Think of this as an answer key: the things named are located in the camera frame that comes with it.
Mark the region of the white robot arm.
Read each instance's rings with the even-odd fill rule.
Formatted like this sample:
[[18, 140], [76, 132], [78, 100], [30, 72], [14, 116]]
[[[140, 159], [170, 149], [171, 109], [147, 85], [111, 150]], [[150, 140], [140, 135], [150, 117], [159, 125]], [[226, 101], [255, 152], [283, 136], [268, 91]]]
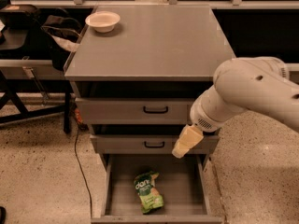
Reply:
[[182, 158], [232, 117], [248, 110], [299, 129], [299, 85], [287, 64], [275, 57], [234, 58], [219, 65], [213, 85], [192, 104], [191, 124], [183, 128], [172, 154]]

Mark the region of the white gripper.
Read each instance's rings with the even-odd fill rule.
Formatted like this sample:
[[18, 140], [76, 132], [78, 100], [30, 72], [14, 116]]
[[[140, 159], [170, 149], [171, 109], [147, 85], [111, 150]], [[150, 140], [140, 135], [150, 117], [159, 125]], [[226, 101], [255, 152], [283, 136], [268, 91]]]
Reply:
[[213, 133], [236, 115], [246, 112], [246, 108], [226, 103], [214, 86], [204, 91], [192, 104], [190, 119], [193, 125], [186, 125], [176, 141], [172, 154], [182, 158], [203, 138], [203, 132]]

